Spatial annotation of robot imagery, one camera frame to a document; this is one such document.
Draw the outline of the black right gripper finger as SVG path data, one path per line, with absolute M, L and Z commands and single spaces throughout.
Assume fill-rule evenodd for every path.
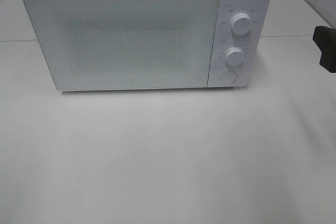
M 336 72 L 335 36 L 335 29 L 326 26 L 317 26 L 313 34 L 313 41 L 321 51 L 319 64 L 330 73 Z

